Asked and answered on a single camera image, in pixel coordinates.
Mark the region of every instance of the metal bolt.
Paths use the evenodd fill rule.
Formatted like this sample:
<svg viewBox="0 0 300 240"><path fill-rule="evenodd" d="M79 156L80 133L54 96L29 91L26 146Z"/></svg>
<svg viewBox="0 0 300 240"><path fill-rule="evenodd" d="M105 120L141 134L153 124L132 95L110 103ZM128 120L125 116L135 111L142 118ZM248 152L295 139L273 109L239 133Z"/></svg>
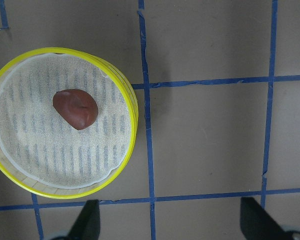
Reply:
<svg viewBox="0 0 300 240"><path fill-rule="evenodd" d="M292 234L292 238L293 238L294 240L300 240L300 233L294 232L294 233Z"/></svg>

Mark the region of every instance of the yellow rim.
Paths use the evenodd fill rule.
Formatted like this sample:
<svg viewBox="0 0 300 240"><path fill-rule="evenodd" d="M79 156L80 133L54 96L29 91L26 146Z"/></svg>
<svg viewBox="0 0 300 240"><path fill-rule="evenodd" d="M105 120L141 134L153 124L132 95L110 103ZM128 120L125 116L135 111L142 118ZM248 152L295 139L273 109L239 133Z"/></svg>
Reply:
<svg viewBox="0 0 300 240"><path fill-rule="evenodd" d="M26 53L23 53L23 54L17 56L16 58L14 58L13 60L11 60L10 62L8 62L0 70L0 77L8 69L10 69L12 66L18 64L20 61L23 61L23 60L25 60L27 58L30 58L30 57L33 57L35 55L47 54L47 53L69 54L69 55L76 56L78 58L82 58L82 59L90 62L91 64L95 65L96 67L100 68L103 72L105 72L113 80L113 82L116 84L116 86L119 88L120 92L122 93L122 96L123 96L123 98L124 98L124 100L127 104L127 107L128 107L128 110L129 110L129 115L130 115L131 137L130 137L130 144L129 144L127 154L126 154L125 158L123 159L121 165L115 170L115 173L109 179L107 179L104 183L97 186L96 188L93 188L91 190L88 190L88 191L85 191L85 192L82 192L82 193L77 193L77 194L59 195L59 194L51 194L51 193L46 193L46 192L43 192L43 191L39 191L39 190L34 189L33 187L30 187L30 186L24 184L22 181L17 179L13 174L11 174L3 166L3 164L1 162L0 162L0 170L9 179L11 179L14 183L16 183L20 187L22 187L22 188L24 188L24 189L26 189L26 190L28 190L32 193L35 193L35 194L38 194L38 195L41 195L41 196L44 196L44 197L48 197L48 198L54 198L54 199L75 199L75 198L80 198L80 197L84 197L84 196L90 195L92 193L95 193L95 192L99 191L100 189L103 189L105 186L110 184L123 171L123 169L127 165L128 161L131 157L131 154L133 152L135 141L136 141L137 125L138 125L138 105L137 105L137 102L132 103L132 100L129 96L127 87L129 89L132 89L132 86L130 85L130 83L125 81L125 84L127 85L127 87L126 87L125 84L122 83L122 81L118 78L118 76L107 67L107 65L105 63L108 63L108 62L106 62L105 60L103 60L99 57L95 57L93 55L90 55L88 53L73 50L73 49L69 49L69 48L46 47L46 48L39 48L39 49L35 49L35 50L32 50L32 51L28 51Z"/></svg>

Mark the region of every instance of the grid square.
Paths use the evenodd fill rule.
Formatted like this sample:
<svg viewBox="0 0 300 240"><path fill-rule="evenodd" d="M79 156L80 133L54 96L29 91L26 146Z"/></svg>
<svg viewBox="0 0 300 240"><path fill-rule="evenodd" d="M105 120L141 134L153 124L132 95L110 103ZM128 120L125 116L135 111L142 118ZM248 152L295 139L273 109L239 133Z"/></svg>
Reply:
<svg viewBox="0 0 300 240"><path fill-rule="evenodd" d="M138 1L20 0L5 3L8 31L0 31L0 68L38 48L80 50L142 83Z"/></svg>
<svg viewBox="0 0 300 240"><path fill-rule="evenodd" d="M151 90L155 193L259 191L266 83Z"/></svg>
<svg viewBox="0 0 300 240"><path fill-rule="evenodd" d="M0 171L0 206L32 204L31 194Z"/></svg>
<svg viewBox="0 0 300 240"><path fill-rule="evenodd" d="M300 75L300 0L278 1L275 75Z"/></svg>
<svg viewBox="0 0 300 240"><path fill-rule="evenodd" d="M300 231L300 193L267 195L265 210L285 231Z"/></svg>
<svg viewBox="0 0 300 240"><path fill-rule="evenodd" d="M245 239L239 197L157 202L155 217L157 240Z"/></svg>
<svg viewBox="0 0 300 240"><path fill-rule="evenodd" d="M0 240L39 239L33 209L0 211Z"/></svg>
<svg viewBox="0 0 300 240"><path fill-rule="evenodd" d="M300 81L275 82L267 189L300 188Z"/></svg>
<svg viewBox="0 0 300 240"><path fill-rule="evenodd" d="M82 207L40 209L43 233L46 238L67 233ZM100 205L101 231L99 240L150 240L148 203Z"/></svg>
<svg viewBox="0 0 300 240"><path fill-rule="evenodd" d="M81 202L89 199L100 200L119 200L130 198L148 198L149 180L148 180L148 160L147 160L147 140L144 108L144 91L135 90L138 100L139 122L135 146L132 156L120 173L120 175L108 186L91 195L75 199L52 199L38 196L40 204L60 203L60 202Z"/></svg>
<svg viewBox="0 0 300 240"><path fill-rule="evenodd" d="M151 0L144 15L152 83L268 75L271 1Z"/></svg>

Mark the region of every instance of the black object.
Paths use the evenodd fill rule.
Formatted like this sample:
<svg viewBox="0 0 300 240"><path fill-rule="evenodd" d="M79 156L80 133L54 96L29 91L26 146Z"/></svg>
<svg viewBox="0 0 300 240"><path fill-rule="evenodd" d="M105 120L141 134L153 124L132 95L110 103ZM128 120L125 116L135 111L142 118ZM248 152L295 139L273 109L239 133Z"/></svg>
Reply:
<svg viewBox="0 0 300 240"><path fill-rule="evenodd" d="M300 232L285 232L253 197L242 197L240 228L247 240L300 240Z"/></svg>
<svg viewBox="0 0 300 240"><path fill-rule="evenodd" d="M98 200L88 200L67 236L52 240L98 240L100 235L100 209Z"/></svg>

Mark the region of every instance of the brown object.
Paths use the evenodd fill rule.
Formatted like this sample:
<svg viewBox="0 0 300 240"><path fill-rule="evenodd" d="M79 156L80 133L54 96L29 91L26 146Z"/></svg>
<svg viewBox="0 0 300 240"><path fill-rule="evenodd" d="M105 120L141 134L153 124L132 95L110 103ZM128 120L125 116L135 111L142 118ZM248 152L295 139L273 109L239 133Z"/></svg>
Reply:
<svg viewBox="0 0 300 240"><path fill-rule="evenodd" d="M53 96L53 107L77 130L92 125L98 115L96 101L89 93L80 89L57 91Z"/></svg>

